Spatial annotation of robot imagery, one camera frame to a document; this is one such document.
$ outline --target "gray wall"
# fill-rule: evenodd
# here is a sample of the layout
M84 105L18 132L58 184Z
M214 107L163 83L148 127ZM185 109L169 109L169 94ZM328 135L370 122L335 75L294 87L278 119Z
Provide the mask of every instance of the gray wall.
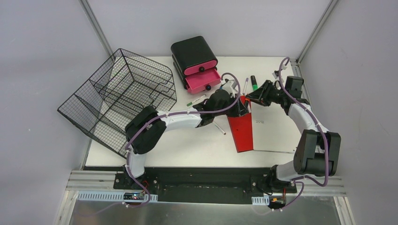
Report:
M88 138L56 109L107 58L77 0L0 3L0 224L53 224Z
M298 57L329 0L92 0L112 48L168 56L197 35L220 56Z
M341 0L301 65L357 224L396 224L398 1Z

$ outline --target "white marker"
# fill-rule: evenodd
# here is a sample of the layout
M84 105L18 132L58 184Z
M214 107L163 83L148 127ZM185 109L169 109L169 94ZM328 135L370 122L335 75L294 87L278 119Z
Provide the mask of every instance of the white marker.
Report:
M197 99L191 101L190 103L187 104L187 106L193 105L195 102L200 101L202 98L206 98L206 95L202 95L202 96L200 96L199 98L197 98Z
M216 122L213 121L213 124L215 125L215 127L217 127L217 128L221 131L221 133L222 133L223 135L226 135L226 134L227 134Z
M245 87L243 88L243 96L245 95L245 93L246 93L246 87L247 87L247 82L249 82L249 78L246 78L246 81L245 81Z

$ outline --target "white table surface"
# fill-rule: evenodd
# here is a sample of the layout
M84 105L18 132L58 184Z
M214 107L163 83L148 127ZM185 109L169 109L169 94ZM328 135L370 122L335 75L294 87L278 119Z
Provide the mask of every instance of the white table surface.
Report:
M150 59L168 66L173 71L177 93L177 103L172 111L186 109L186 104L203 94L210 96L211 91L201 92L195 95L189 94L182 85L176 70L173 67L171 57L150 57ZM279 68L283 57L217 57L217 69L220 74L230 72L234 74L242 86L245 79L255 75L260 86L265 80L274 80L272 72ZM284 80L286 76L293 75L289 67L282 72ZM247 91L252 91L249 81ZM286 149L286 144L295 146L300 139L293 121L285 115L283 109L276 104L263 108L264 113L269 114L266 133L273 133L277 129L278 134L286 134L280 137L269 136L268 142L272 143L272 150L293 151ZM237 153L226 116L219 116L215 121L227 134L223 135L215 126L207 125L201 128L173 130L163 134L158 144L151 150L146 158L145 166L169 166L169 167L270 167L275 164L284 164L293 159L293 154L247 151ZM92 141L86 166L120 166L126 160L99 143Z

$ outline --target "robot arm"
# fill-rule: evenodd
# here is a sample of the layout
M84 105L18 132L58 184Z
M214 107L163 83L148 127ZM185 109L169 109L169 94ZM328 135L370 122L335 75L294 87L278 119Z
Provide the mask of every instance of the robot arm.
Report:
M333 176L336 173L341 142L341 137L338 133L330 132L320 123L314 123L313 118L308 113L311 111L311 106L306 99L301 98L301 87L304 84L302 78L288 76L285 89L306 109L296 104L282 89L278 89L277 82L272 83L267 80L256 91L246 95L246 98L262 106L269 106L271 103L279 104L286 115L294 121L301 133L301 139L297 145L293 160L283 165L273 166L265 182L260 184L259 189L269 192L281 191L290 184L292 179L305 174L325 175L325 155L322 152L316 152L318 148L324 150L324 141L317 125L325 133L328 141L329 176Z
M219 115L230 117L242 116L248 112L241 101L238 101L229 110L218 113L202 113L200 111L214 112L226 108L235 102L238 91L235 89L235 80L223 80L222 88L216 90L209 99L194 105L193 107L177 112L156 111L152 106L144 108L125 128L127 141L146 126L147 122L155 117L166 115L153 121L149 127L145 128L131 143L132 152L129 154L129 169L134 177L144 173L146 154L152 150L164 132L179 128L199 128L213 122Z

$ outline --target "metal frame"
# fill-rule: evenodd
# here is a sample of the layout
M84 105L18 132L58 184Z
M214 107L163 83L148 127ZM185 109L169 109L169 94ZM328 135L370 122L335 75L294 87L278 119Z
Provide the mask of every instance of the metal frame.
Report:
M86 148L86 150L84 152L84 155L82 155L82 159L80 160L79 170L83 170L84 166L86 166L88 153L89 153L90 148L91 148L91 143L92 143L92 139L90 138L90 140L88 141L87 148Z
M90 21L92 28L94 29L95 33L97 34L99 41L101 42L101 44L104 47L105 51L107 52L108 56L111 56L113 54L111 45L109 44L109 42L104 34L104 31L102 31L102 28L101 28L100 24L98 23L98 20L95 17L95 14L91 9L91 6L88 3L88 0L79 0L79 2L82 5L84 12L86 13L87 18Z
M341 225L356 225L347 197L334 197Z
M57 225L68 225L73 213L75 202L79 191L106 191L106 192L139 192L140 190L115 190L113 189L115 175L121 172L114 171L82 171L73 170L70 174L64 198L58 212ZM351 208L348 203L345 188L341 177L333 176L329 178L326 187L320 187L309 179L303 180L305 189L302 196L332 196L334 197L337 212L342 225L354 225Z
M336 5L339 3L340 0L331 0L326 7L325 11L323 12L320 20L318 21L317 25L315 26L314 30L312 31L310 38L307 40L306 45L304 46L303 50L301 51L300 55L298 56L297 64L300 66L300 63L306 56L309 48L314 43L315 39L318 37L319 32L322 30L325 22L328 20L330 14L336 8Z
M291 60L290 60L290 64L291 64L291 69L293 70L293 75L294 75L294 76L297 76L297 77L300 77L300 78L303 78L303 76L301 75L300 67L299 67L299 66L297 65L297 63L296 63L296 59L291 59ZM303 97L304 97L305 99L307 99L308 102L309 102L310 105L311 105L311 98L310 98L310 95L308 94L308 91L307 91L306 83L305 83L305 82L304 82L304 84L303 84L302 91L303 91Z

